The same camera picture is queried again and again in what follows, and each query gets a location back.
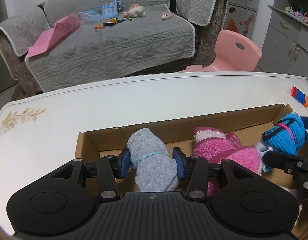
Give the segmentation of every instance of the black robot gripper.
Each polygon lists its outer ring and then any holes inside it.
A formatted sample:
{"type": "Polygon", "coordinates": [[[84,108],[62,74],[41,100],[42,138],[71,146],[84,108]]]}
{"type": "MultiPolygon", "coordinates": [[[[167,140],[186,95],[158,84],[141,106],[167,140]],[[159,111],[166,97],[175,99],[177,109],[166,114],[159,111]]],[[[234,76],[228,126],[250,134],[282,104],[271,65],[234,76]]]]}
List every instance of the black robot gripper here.
{"type": "Polygon", "coordinates": [[[127,148],[97,163],[74,159],[10,198],[7,214],[15,236],[23,240],[296,239],[290,231],[299,204],[284,189],[231,160],[208,163],[201,157],[186,157],[178,147],[173,158],[178,177],[189,179],[186,192],[126,192],[122,198],[115,179],[124,179],[130,168],[127,148]],[[97,196],[85,190],[88,178],[97,178],[97,196]],[[219,182],[214,196],[207,196],[209,179],[219,182]]]}

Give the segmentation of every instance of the pink fuzzy sock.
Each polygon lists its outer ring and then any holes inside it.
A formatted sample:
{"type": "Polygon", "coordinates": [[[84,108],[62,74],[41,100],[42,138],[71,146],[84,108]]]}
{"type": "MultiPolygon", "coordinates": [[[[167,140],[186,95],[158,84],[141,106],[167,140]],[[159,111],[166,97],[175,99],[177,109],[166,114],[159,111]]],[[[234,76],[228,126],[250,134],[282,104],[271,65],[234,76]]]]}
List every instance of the pink fuzzy sock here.
{"type": "MultiPolygon", "coordinates": [[[[224,135],[218,129],[198,127],[194,130],[194,137],[194,155],[203,157],[210,163],[230,159],[260,175],[261,165],[257,150],[254,146],[243,147],[233,132],[224,135]]],[[[214,195],[218,190],[218,179],[210,179],[207,195],[214,195]]]]}

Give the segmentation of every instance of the gold cabinet handle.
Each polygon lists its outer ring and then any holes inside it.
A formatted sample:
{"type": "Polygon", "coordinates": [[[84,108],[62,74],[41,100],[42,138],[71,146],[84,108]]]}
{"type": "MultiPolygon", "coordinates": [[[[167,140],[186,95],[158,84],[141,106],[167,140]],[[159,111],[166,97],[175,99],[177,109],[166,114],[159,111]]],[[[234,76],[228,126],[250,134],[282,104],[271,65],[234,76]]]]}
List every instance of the gold cabinet handle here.
{"type": "Polygon", "coordinates": [[[296,58],[297,58],[297,55],[298,55],[299,51],[300,51],[300,48],[297,49],[296,55],[294,57],[294,62],[296,62],[296,58]]]}
{"type": "Polygon", "coordinates": [[[288,56],[290,56],[291,55],[291,52],[292,52],[292,48],[295,46],[295,43],[293,42],[292,43],[292,46],[290,47],[290,49],[289,49],[289,53],[288,53],[288,56]]]}
{"type": "Polygon", "coordinates": [[[281,25],[284,29],[290,29],[290,26],[288,26],[287,24],[284,24],[283,22],[280,22],[280,25],[281,25]]]}

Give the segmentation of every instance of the stuffed animal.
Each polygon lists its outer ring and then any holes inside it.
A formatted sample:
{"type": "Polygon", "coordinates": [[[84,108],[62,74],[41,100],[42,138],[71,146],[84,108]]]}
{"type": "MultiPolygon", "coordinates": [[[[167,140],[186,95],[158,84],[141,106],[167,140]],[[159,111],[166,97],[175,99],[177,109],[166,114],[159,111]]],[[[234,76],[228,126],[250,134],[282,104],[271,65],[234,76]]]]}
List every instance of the stuffed animal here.
{"type": "Polygon", "coordinates": [[[145,17],[145,9],[143,6],[139,6],[138,4],[132,5],[128,12],[123,13],[124,17],[131,17],[131,18],[137,18],[137,17],[145,17]]]}
{"type": "Polygon", "coordinates": [[[163,13],[162,16],[161,16],[161,19],[162,19],[163,21],[169,20],[169,19],[171,19],[171,18],[172,18],[172,14],[169,13],[169,12],[163,13]]]}

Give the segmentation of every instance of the pink hair tie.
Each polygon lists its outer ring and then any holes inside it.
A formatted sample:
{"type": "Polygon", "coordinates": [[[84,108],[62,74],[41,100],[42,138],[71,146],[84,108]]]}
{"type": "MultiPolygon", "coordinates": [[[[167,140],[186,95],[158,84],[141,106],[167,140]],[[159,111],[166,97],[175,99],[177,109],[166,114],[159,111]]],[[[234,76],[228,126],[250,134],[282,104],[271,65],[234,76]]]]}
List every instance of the pink hair tie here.
{"type": "Polygon", "coordinates": [[[280,127],[282,127],[282,128],[285,128],[285,130],[287,130],[288,133],[290,134],[290,136],[291,136],[293,142],[295,141],[295,138],[294,138],[294,136],[293,136],[293,134],[292,134],[292,131],[289,129],[289,127],[288,127],[287,125],[285,125],[285,124],[283,124],[283,123],[278,123],[276,126],[280,126],[280,127]]]}

